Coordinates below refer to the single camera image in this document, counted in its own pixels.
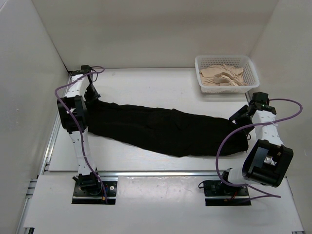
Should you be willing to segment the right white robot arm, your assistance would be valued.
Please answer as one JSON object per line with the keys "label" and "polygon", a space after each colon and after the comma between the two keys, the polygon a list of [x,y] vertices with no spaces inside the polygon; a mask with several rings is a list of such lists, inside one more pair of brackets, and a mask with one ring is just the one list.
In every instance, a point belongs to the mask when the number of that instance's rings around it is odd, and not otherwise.
{"label": "right white robot arm", "polygon": [[263,92],[253,93],[249,104],[229,118],[239,127],[248,126],[243,133],[255,130],[256,142],[241,167],[229,168],[222,173],[219,190],[223,194],[232,194],[237,184],[280,185],[293,158],[293,150],[280,139],[273,123],[275,119],[276,110],[270,106],[269,95]]}

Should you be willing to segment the aluminium left rail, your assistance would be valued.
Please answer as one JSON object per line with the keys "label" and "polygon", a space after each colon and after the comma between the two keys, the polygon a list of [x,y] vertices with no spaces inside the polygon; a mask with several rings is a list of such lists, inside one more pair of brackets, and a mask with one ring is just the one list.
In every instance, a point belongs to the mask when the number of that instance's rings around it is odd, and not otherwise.
{"label": "aluminium left rail", "polygon": [[53,128],[52,128],[52,131],[51,131],[48,143],[46,145],[45,152],[43,154],[42,163],[41,163],[41,166],[39,168],[39,172],[37,174],[37,178],[40,175],[44,174],[46,166],[48,166],[49,163],[50,163],[52,152],[53,152],[54,145],[55,145],[55,142],[56,142],[56,139],[57,139],[57,136],[58,136],[60,125],[61,125],[61,121],[60,121],[59,113],[57,112],[56,118],[55,118],[55,121],[54,121],[54,124],[53,124]]}

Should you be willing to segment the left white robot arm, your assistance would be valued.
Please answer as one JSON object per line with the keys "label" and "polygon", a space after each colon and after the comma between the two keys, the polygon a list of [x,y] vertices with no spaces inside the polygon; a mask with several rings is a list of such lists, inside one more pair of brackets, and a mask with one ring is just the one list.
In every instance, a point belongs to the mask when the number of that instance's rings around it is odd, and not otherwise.
{"label": "left white robot arm", "polygon": [[89,65],[71,72],[71,82],[55,90],[57,107],[63,129],[69,134],[78,163],[77,186],[90,195],[102,192],[97,167],[88,142],[88,111],[86,104],[97,101],[100,95],[93,85],[97,72]]}

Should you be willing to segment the beige trousers in basket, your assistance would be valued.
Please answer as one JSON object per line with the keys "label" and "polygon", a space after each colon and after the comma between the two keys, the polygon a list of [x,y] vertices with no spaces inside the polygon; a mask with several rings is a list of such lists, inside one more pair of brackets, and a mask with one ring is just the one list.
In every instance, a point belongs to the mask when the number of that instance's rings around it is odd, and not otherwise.
{"label": "beige trousers in basket", "polygon": [[243,68],[230,65],[212,65],[199,71],[204,86],[247,86],[243,80]]}

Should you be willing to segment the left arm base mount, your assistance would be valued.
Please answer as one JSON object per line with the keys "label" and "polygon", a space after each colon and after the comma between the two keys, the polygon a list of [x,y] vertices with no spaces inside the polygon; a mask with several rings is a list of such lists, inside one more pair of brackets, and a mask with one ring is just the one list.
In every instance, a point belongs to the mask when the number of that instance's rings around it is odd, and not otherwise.
{"label": "left arm base mount", "polygon": [[117,180],[102,180],[93,174],[74,176],[72,204],[115,205]]}

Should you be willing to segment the white plastic basket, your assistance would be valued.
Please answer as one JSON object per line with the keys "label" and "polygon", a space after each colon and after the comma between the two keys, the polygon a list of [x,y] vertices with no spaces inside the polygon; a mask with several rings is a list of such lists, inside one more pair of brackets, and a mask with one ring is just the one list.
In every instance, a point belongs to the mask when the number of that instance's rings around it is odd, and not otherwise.
{"label": "white plastic basket", "polygon": [[246,93],[260,85],[248,56],[210,55],[195,58],[197,80],[202,93]]}

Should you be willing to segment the aluminium front rail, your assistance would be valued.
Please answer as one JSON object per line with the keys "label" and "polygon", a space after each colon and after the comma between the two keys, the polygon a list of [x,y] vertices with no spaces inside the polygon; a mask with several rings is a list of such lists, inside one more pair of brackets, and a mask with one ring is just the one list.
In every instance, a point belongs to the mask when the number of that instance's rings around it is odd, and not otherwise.
{"label": "aluminium front rail", "polygon": [[120,171],[99,172],[100,176],[217,176],[216,171]]}

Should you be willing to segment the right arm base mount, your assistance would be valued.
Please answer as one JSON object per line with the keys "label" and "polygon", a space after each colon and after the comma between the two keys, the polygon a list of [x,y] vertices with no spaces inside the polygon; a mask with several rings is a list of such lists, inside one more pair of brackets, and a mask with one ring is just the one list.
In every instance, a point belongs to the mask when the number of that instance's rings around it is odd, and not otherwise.
{"label": "right arm base mount", "polygon": [[205,206],[250,206],[247,187],[231,187],[220,180],[205,180],[199,183],[204,191]]}

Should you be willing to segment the black trousers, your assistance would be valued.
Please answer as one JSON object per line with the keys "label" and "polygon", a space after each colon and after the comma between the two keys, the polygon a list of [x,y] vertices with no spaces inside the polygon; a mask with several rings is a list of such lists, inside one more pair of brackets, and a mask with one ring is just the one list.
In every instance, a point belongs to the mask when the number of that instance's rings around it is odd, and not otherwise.
{"label": "black trousers", "polygon": [[176,157],[216,156],[225,137],[238,126],[227,119],[176,109],[86,103],[88,131],[145,150]]}

